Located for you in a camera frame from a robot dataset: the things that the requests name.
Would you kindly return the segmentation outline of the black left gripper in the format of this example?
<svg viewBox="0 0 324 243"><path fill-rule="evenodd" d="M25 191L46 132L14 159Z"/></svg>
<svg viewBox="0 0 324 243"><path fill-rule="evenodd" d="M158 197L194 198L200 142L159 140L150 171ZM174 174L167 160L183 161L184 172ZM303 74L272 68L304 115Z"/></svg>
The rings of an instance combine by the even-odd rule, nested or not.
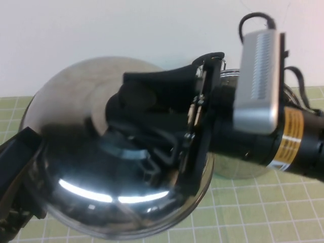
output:
<svg viewBox="0 0 324 243"><path fill-rule="evenodd" d="M1 211L8 212L1 219L1 231L19 231L33 217L44 218L43 208L31 197L14 199L41 143L38 133L24 128L1 145Z"/></svg>

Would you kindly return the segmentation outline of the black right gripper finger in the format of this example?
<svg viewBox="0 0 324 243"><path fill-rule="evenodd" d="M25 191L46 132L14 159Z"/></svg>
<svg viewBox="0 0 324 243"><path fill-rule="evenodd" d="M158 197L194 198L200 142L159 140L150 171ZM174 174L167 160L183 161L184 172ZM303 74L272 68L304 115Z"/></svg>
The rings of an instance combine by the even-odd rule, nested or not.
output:
<svg viewBox="0 0 324 243"><path fill-rule="evenodd" d="M155 72L125 72L123 74L123 83L140 82L152 87L154 90L166 90L170 88L175 93L187 91L196 92L197 65L187 65L181 68L155 71Z"/></svg>

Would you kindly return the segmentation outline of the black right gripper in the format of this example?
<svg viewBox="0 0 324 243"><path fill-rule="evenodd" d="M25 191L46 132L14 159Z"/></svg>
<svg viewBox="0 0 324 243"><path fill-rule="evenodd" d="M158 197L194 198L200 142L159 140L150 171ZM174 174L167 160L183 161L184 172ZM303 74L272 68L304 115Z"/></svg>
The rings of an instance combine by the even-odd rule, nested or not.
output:
<svg viewBox="0 0 324 243"><path fill-rule="evenodd" d="M195 60L193 64L202 68L205 114L186 155L177 189L188 195L205 193L213 174L233 180L266 174L275 136L240 132L233 126L239 70L221 70L221 60ZM132 137L136 146L159 163L177 164L187 149L186 114L119 112L108 118L108 126Z"/></svg>

